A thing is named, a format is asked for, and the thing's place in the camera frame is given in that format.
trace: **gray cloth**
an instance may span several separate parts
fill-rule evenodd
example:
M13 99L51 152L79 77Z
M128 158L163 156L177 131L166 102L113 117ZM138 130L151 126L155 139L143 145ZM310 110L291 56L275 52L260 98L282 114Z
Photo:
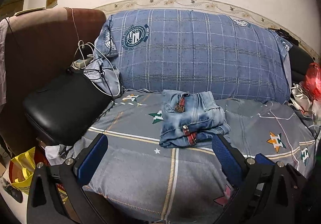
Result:
M295 114L300 118L301 122L309 129L314 138L317 138L321 131L320 121L315 121L313 118L315 116L312 115L311 112L302 113L301 110L296 109L291 106L294 110Z
M292 85L291 64L290 64L290 56L288 54L284 58L283 68L284 68L286 80L288 81L288 86L291 88L291 85Z
M107 94L119 97L122 93L122 87L119 83L119 71L116 68L112 69L110 65L109 68L106 68L106 63L108 63L108 61L105 58L97 59L98 56L96 49L94 49L93 53L94 61L86 67L84 75L86 75L90 80L93 80ZM102 66L104 75L101 75L98 72L100 70L100 65Z
M4 65L4 43L7 35L8 23L5 19L0 22L0 112L3 105L7 102L6 99L6 79Z
M161 95L125 92L69 152L75 158L97 133L109 140L87 188L137 219L174 223L213 223L231 185L209 148L159 146L163 118ZM231 127L231 144L245 156L263 153L272 161L295 166L304 176L313 168L315 138L287 105L253 100L216 100ZM59 147L46 147L52 165L60 164Z

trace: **black cushion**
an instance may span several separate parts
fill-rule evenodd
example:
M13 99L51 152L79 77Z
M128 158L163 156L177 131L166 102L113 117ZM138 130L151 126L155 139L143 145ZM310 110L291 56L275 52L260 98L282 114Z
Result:
M47 145L74 145L111 101L81 70L67 70L23 102L31 124Z
M298 72L291 70L291 79L292 83L299 84L301 81L304 81L305 76L302 74L299 74Z
M291 47L288 56L290 58L291 70L300 75L305 75L309 64L314 62L305 50L296 45Z

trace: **bed sheet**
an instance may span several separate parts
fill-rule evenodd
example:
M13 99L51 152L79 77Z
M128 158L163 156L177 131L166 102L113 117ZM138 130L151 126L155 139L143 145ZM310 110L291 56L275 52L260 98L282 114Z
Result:
M229 138L244 157L263 153L290 163L304 176L313 168L315 138L293 110L276 102L216 100L231 127ZM105 196L131 217L175 223L213 223L232 187L210 148L159 146L161 94L125 92L70 150L75 158L98 133L108 150L85 189ZM63 146L46 147L52 165L64 161Z

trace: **blue plaid pillowcase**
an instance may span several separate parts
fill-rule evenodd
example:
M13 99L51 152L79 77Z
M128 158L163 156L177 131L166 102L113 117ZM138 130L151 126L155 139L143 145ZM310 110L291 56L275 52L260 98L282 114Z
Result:
M268 29L226 15L119 12L106 21L95 45L111 57L127 89L211 91L214 99L280 103L290 97L292 45Z

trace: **denim jeans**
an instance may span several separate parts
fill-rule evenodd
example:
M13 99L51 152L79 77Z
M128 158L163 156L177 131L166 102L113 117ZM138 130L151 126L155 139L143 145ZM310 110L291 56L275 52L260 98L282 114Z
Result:
M165 148L211 147L213 136L218 133L224 135L231 130L224 110L215 103L210 91L186 93L164 90L162 117L159 144Z

